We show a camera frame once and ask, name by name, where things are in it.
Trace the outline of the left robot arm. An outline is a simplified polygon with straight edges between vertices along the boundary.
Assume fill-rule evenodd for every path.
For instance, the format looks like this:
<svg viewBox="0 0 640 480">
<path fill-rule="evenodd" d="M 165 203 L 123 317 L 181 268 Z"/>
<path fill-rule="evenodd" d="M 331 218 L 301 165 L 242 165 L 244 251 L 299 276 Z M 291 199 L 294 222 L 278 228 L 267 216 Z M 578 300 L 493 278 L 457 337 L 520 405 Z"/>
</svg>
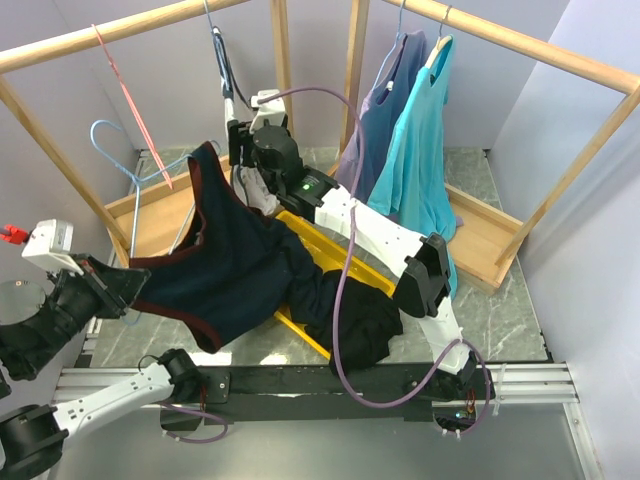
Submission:
<svg viewBox="0 0 640 480">
<path fill-rule="evenodd" d="M 42 268 L 49 290 L 14 283 L 1 288 L 1 366 L 12 384 L 36 380 L 52 363 L 71 365 L 89 323 L 124 316 L 151 277 L 146 269 L 114 268 L 86 254 L 62 255 Z M 199 388 L 190 356 L 170 349 L 85 397 L 17 407 L 1 417 L 1 476 L 33 479 L 87 434 L 142 406 L 189 401 Z"/>
</svg>

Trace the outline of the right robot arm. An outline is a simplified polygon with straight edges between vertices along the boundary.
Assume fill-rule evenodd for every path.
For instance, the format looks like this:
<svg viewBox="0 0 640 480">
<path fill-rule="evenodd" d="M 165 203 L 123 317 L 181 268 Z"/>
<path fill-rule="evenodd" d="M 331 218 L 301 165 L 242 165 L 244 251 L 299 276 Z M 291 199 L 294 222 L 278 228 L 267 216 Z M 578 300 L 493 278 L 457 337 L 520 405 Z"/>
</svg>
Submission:
<svg viewBox="0 0 640 480">
<path fill-rule="evenodd" d="M 353 198 L 328 175 L 304 165 L 285 119 L 226 123 L 229 163 L 252 167 L 258 190 L 287 212 L 339 233 L 391 270 L 399 282 L 393 292 L 400 312 L 417 320 L 435 356 L 437 369 L 426 385 L 435 398 L 470 397 L 480 378 L 491 378 L 479 356 L 464 343 L 452 307 L 452 269 L 444 239 L 424 235 L 385 218 Z"/>
</svg>

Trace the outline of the navy maroon-trimmed tank top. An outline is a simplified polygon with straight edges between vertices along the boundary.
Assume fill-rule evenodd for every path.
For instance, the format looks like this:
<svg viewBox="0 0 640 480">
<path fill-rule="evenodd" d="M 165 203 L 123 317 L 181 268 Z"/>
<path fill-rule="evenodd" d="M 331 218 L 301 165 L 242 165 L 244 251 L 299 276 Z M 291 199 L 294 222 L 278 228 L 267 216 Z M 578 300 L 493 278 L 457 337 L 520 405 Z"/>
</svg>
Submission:
<svg viewBox="0 0 640 480">
<path fill-rule="evenodd" d="M 188 158 L 195 212 L 186 236 L 163 256 L 133 258 L 151 276 L 132 307 L 183 322 L 215 353 L 283 305 L 292 319 L 326 325 L 337 284 L 283 221 L 248 208 L 204 142 Z"/>
</svg>

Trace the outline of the light blue wire hanger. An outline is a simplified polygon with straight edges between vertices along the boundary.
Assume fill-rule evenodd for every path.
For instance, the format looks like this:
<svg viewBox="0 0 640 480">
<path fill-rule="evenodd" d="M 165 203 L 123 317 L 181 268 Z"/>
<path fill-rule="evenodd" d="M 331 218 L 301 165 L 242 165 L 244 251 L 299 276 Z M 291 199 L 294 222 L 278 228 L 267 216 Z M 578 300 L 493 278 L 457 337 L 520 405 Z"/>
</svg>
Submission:
<svg viewBox="0 0 640 480">
<path fill-rule="evenodd" d="M 98 143 L 102 127 L 119 130 L 108 120 L 97 120 L 90 127 L 89 137 L 95 150 L 109 160 L 131 181 L 132 193 L 106 206 L 124 234 L 122 241 L 112 237 L 119 265 L 127 267 L 130 259 L 156 257 L 174 252 L 185 238 L 195 214 L 195 199 L 190 173 L 185 171 L 172 178 L 172 184 L 157 183 L 156 178 L 168 170 L 141 177 L 121 165 Z"/>
</svg>

